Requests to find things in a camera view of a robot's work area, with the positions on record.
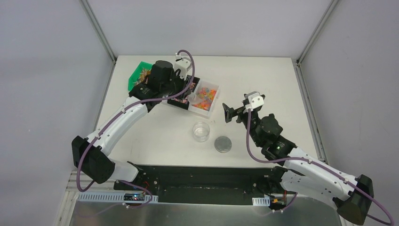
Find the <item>translucent plastic scoop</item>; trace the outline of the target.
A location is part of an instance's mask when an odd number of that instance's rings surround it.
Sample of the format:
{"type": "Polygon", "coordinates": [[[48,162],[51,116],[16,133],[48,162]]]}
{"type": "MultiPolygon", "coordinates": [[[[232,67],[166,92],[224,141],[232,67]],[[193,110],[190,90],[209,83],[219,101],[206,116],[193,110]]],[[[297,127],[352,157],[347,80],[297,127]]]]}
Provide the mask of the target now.
{"type": "Polygon", "coordinates": [[[202,99],[199,98],[195,93],[191,93],[187,96],[187,101],[191,104],[191,105],[196,105],[202,102],[202,99]]]}

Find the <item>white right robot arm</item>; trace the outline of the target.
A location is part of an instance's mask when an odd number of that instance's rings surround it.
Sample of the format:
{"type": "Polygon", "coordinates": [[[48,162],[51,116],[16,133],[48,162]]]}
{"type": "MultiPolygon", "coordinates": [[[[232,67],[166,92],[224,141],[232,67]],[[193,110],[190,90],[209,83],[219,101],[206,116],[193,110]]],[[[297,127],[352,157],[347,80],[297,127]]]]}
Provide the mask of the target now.
{"type": "Polygon", "coordinates": [[[362,226],[374,197],[372,179],[337,170],[313,158],[292,141],[284,138],[283,128],[274,114],[259,118],[264,95],[245,95],[243,106],[237,109],[222,104],[226,123],[237,118],[246,129],[246,141],[252,140],[265,156],[263,163],[276,163],[276,174],[267,180],[273,193],[281,190],[304,194],[332,207],[345,220],[362,226]]]}

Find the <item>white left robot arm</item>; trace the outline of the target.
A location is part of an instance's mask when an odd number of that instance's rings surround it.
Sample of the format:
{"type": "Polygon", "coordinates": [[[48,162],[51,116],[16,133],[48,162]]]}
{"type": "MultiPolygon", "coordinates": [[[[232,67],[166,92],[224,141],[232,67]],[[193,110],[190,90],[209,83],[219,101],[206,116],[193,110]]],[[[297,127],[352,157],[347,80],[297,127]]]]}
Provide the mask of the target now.
{"type": "Polygon", "coordinates": [[[86,137],[72,140],[73,163],[79,172],[93,182],[102,184],[107,180],[124,180],[131,190],[143,186],[143,177],[132,163],[111,160],[108,156],[123,135],[155,105],[167,97],[186,93],[193,81],[188,75],[194,70],[193,63],[181,58],[171,64],[158,60],[150,73],[129,92],[122,106],[100,128],[86,137]]]}

